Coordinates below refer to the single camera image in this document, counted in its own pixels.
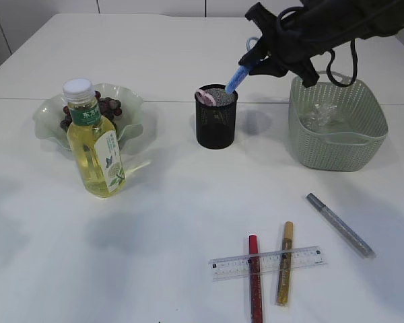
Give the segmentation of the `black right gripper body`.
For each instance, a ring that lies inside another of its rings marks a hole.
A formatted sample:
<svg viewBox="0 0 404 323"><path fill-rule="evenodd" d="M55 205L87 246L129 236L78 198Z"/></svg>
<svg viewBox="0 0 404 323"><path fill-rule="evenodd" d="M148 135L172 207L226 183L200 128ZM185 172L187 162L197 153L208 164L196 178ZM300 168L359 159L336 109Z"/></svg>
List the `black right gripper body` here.
<svg viewBox="0 0 404 323"><path fill-rule="evenodd" d="M271 61L299 76L304 87L312 87L319 74L310 60L310 46L304 44L303 29L294 25L307 11L306 5L294 6L274 15L258 2L245 13L245 18L255 23L261 36L271 37Z"/></svg>

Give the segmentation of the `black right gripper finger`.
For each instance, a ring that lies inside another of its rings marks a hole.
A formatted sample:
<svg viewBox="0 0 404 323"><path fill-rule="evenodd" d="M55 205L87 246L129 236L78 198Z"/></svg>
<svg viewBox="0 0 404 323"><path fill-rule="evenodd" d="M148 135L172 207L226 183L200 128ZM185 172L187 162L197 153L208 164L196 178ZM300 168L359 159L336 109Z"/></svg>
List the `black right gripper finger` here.
<svg viewBox="0 0 404 323"><path fill-rule="evenodd" d="M271 37L262 36L260 38L249 38L247 43L247 52L239 60L240 66L253 67L271 67Z"/></svg>
<svg viewBox="0 0 404 323"><path fill-rule="evenodd" d="M284 77L287 73L287 68L270 60L260 61L248 72L249 75L270 75L273 77Z"/></svg>

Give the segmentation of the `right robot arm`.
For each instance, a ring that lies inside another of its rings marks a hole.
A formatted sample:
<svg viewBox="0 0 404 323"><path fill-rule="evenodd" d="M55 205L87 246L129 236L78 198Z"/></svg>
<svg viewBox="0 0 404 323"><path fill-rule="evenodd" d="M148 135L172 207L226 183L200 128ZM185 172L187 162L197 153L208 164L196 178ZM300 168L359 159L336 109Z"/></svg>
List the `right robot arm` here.
<svg viewBox="0 0 404 323"><path fill-rule="evenodd" d="M353 68L358 68L356 39L394 36L404 28L404 1L302 1L278 15L261 3L245 15L261 31L257 43L239 65L250 75L299 76L304 87L314 86L319 74L311 58L349 43Z"/></svg>

